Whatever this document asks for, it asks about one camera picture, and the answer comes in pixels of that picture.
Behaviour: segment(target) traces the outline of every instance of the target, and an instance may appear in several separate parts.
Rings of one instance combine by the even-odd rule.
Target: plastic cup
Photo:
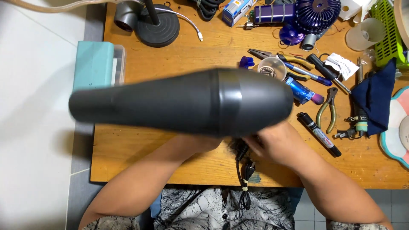
[[[382,41],[385,35],[386,29],[380,20],[367,18],[346,33],[346,45],[353,50],[366,50]]]
[[[287,69],[284,62],[277,57],[267,57],[261,60],[257,67],[257,71],[260,72],[263,67],[271,67],[274,69],[274,77],[280,81],[283,81],[287,75]]]

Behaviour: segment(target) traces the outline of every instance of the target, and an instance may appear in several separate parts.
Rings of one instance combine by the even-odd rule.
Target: hand
[[[182,139],[184,144],[189,147],[193,153],[204,153],[217,148],[222,142],[222,138],[211,138],[200,135],[180,134],[176,138]]]
[[[307,149],[311,149],[287,121],[264,128],[257,134],[259,140],[254,137],[246,137],[243,140],[257,155],[281,165],[291,166]]]

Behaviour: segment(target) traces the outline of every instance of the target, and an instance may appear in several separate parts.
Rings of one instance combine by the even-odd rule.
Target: black hair dryer
[[[270,76],[210,69],[132,85],[79,90],[69,101],[80,122],[243,137],[286,119],[291,88]]]

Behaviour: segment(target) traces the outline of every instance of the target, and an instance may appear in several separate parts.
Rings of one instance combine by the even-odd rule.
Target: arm
[[[327,219],[343,223],[392,225],[369,194],[356,182],[312,150],[286,121],[245,138],[256,154],[292,169],[300,178],[314,206]]]
[[[221,140],[178,135],[110,180],[85,211],[79,230],[104,216],[137,216],[158,197],[174,171],[189,157]]]

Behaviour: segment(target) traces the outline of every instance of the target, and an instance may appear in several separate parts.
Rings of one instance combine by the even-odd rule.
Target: patterned shirt
[[[240,210],[241,190],[166,187],[155,230],[294,230],[289,196],[281,188],[249,187],[250,210]],[[135,217],[107,216],[83,230],[140,230]],[[378,224],[328,222],[327,230],[387,230]]]

